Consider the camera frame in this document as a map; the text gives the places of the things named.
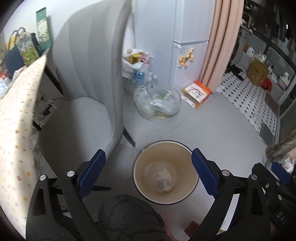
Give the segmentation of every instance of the black bag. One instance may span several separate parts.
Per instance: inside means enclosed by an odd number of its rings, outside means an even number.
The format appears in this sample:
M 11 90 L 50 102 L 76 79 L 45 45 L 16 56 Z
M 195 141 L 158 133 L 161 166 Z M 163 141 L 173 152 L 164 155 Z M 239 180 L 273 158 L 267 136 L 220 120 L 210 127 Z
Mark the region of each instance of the black bag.
M 16 45 L 14 45 L 14 47 L 11 50 L 9 50 L 11 37 L 13 36 L 14 33 L 16 33 L 16 35 L 15 35 L 15 41 L 16 41 L 17 37 L 19 36 L 19 31 L 21 29 L 26 31 L 25 28 L 19 28 L 18 30 L 14 30 L 12 32 L 12 34 L 9 38 L 9 42 L 8 42 L 8 52 L 5 56 L 6 68 L 8 69 L 9 77 L 11 79 L 12 79 L 12 76 L 16 70 L 25 66 L 24 60 L 22 59 L 22 56 L 20 55 L 20 51 L 18 50 L 18 47 Z M 32 38 L 33 44 L 35 46 L 35 49 L 36 49 L 38 55 L 41 56 L 43 51 L 40 49 L 40 46 L 39 46 L 39 43 L 36 39 L 35 33 L 31 33 L 31 38 Z

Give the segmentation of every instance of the blue gripper pad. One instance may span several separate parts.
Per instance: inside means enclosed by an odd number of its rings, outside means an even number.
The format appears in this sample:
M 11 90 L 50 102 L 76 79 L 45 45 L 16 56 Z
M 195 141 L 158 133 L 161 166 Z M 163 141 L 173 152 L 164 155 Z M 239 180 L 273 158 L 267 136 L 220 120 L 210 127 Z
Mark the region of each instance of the blue gripper pad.
M 191 161 L 207 193 L 216 198 L 219 195 L 218 180 L 211 172 L 210 168 L 207 166 L 197 150 L 193 150 L 191 154 Z
M 78 195 L 83 198 L 90 194 L 98 176 L 100 175 L 104 165 L 106 164 L 106 154 L 99 150 L 90 160 L 92 163 L 87 168 L 83 176 L 79 180 Z
M 271 165 L 271 171 L 279 178 L 281 183 L 283 184 L 291 183 L 290 174 L 281 166 L 280 163 L 274 162 Z

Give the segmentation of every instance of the floor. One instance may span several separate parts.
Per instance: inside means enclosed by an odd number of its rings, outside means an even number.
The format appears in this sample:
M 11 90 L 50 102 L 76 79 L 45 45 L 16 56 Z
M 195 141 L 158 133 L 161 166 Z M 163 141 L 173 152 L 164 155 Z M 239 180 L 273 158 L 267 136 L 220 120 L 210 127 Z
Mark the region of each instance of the floor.
M 92 192 L 84 199 L 94 220 L 97 219 L 100 204 L 110 196 L 126 193 L 143 199 L 133 184 L 132 166 L 140 150 L 151 142 L 169 139 L 179 141 L 190 149 L 199 148 L 207 159 L 215 161 L 221 169 L 228 169 L 236 176 L 248 177 L 255 163 L 265 162 L 266 146 L 257 131 L 218 92 L 212 94 L 197 110 L 182 100 L 180 112 L 176 116 L 159 121 L 144 119 L 138 113 L 133 99 L 125 94 L 124 124 L 135 140 L 136 147 L 132 147 L 123 137 L 97 180 L 97 185 L 110 186 L 112 190 Z M 43 158 L 40 159 L 40 170 L 49 177 L 54 175 Z M 237 198 L 237 195 L 233 198 L 222 230 L 226 230 L 230 223 Z M 176 239 L 185 241 L 189 237 L 183 230 L 191 221 L 201 223 L 213 201 L 214 198 L 207 194 L 199 181 L 191 196 L 180 203 L 169 206 L 149 204 L 168 216 L 172 234 Z
M 245 71 L 241 72 L 241 76 L 244 81 L 240 81 L 232 72 L 224 74 L 220 84 L 222 86 L 221 93 L 240 110 L 258 132 L 260 132 L 261 126 L 257 127 L 254 121 L 255 114 L 260 115 L 262 121 L 275 135 L 276 115 L 264 101 L 266 90 L 253 85 L 247 78 Z

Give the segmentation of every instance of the gray chair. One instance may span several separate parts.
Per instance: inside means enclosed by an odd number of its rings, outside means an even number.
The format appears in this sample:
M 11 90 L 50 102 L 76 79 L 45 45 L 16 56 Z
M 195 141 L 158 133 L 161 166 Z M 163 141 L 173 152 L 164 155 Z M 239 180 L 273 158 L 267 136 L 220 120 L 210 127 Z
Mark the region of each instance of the gray chair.
M 38 144 L 58 177 L 111 154 L 123 131 L 123 36 L 129 0 L 104 0 L 74 13 L 54 41 L 53 59 L 64 93 Z M 127 131 L 125 136 L 133 142 Z

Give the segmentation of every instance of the orange cardboard box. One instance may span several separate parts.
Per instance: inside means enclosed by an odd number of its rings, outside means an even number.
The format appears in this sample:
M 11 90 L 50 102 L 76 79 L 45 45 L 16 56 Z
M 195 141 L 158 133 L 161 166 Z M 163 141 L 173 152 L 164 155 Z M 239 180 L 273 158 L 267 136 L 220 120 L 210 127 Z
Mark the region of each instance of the orange cardboard box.
M 208 99 L 211 92 L 204 84 L 195 81 L 182 90 L 181 98 L 196 109 Z

